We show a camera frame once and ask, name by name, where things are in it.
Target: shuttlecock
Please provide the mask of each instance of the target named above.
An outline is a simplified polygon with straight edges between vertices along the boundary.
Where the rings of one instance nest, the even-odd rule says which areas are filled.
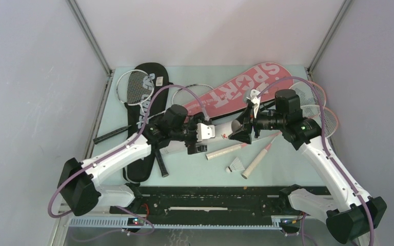
[[[242,171],[245,170],[244,165],[242,165],[241,160],[239,158],[235,158],[233,160],[232,164],[230,166],[226,167],[226,172],[231,173],[231,172],[237,172],[237,171]]]

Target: table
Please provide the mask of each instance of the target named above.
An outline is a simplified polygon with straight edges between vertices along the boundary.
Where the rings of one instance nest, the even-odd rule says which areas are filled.
[[[166,67],[170,81],[177,85],[204,83],[214,88],[234,78],[252,66],[180,66]],[[307,79],[304,67],[298,65],[284,66],[293,76]],[[133,68],[117,68],[114,73],[105,110],[102,115],[98,136],[127,125],[127,113],[124,106],[117,100],[115,84],[118,78]],[[175,89],[169,91],[167,106]],[[215,121],[216,124],[232,120],[232,115]],[[274,131],[262,132],[270,135]],[[127,138],[127,133],[110,138],[93,149],[93,156],[99,155]],[[223,157],[206,160],[204,153],[187,155],[186,151],[163,155],[165,165],[170,175],[162,178],[157,163],[155,163],[150,178],[141,183],[142,186],[179,186],[179,187],[241,187],[241,186],[323,186],[324,183],[308,163],[308,161],[290,143],[278,137],[261,164],[248,179],[241,177],[241,172],[227,173],[225,168],[239,156],[247,167],[257,154],[269,143],[265,139],[250,146],[224,155]],[[230,145],[234,141],[221,141],[208,146],[212,152]],[[111,175],[104,184],[122,185],[126,183],[122,172]]]

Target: white wall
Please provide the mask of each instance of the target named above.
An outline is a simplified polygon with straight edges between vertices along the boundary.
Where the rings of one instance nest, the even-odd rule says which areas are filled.
[[[309,66],[343,0],[80,0],[113,68]]]
[[[394,1],[355,1],[314,78],[340,120],[340,158],[387,202],[377,234],[381,245],[394,245]]]
[[[105,81],[64,0],[0,1],[0,245],[46,245],[47,203]]]

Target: racket grip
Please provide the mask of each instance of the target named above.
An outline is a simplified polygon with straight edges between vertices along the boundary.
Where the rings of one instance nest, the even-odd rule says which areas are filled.
[[[242,177],[245,179],[248,179],[250,174],[253,172],[253,170],[259,165],[261,160],[265,157],[266,153],[268,151],[266,149],[261,150],[259,155],[256,156],[256,158],[251,162],[251,164],[247,167],[247,169],[242,173]]]
[[[155,157],[159,166],[159,170],[161,171],[161,176],[165,178],[170,175],[167,171],[167,168],[165,167],[164,160],[162,159],[162,155],[159,150],[155,150]]]
[[[93,143],[94,143],[95,145],[97,145],[97,144],[100,143],[100,142],[103,142],[103,141],[105,141],[105,140],[107,140],[107,139],[110,139],[110,138],[112,138],[112,137],[114,137],[114,136],[119,135],[119,134],[122,133],[122,132],[127,131],[130,127],[131,127],[131,126],[120,127],[120,128],[118,128],[117,130],[114,130],[114,131],[112,131],[112,132],[108,132],[108,133],[105,134],[105,135],[102,135],[102,136],[100,136],[100,137],[97,137],[97,138],[93,139]]]
[[[226,147],[224,149],[220,149],[220,150],[206,154],[206,159],[211,160],[215,157],[225,155],[227,153],[233,152],[235,150],[239,150],[241,148],[242,148],[242,143],[239,143],[237,145],[232,145],[232,146]]]

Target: racket strings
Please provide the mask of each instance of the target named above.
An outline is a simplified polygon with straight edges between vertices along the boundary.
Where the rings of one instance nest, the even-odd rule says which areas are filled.
[[[323,106],[325,106],[327,97],[325,95],[324,89],[311,81],[310,83],[317,91],[317,95],[315,95],[310,89],[310,87],[303,82],[297,82],[290,87],[290,89],[294,90],[298,97],[300,97],[300,106],[318,105],[318,98],[322,102]]]
[[[305,105],[301,106],[303,116],[315,120],[320,127],[321,112],[318,105]],[[330,137],[339,126],[339,121],[336,115],[328,108],[324,107],[324,124],[325,124],[325,137]]]
[[[140,105],[153,94],[154,85],[150,76],[142,70],[132,70],[117,81],[116,92],[121,103]]]
[[[213,87],[207,84],[192,84],[185,86],[185,88],[190,89],[199,96],[213,90]],[[190,97],[189,93],[186,93],[186,91],[183,89],[179,89],[175,91],[171,97],[171,104],[185,105],[193,100],[194,98]]]

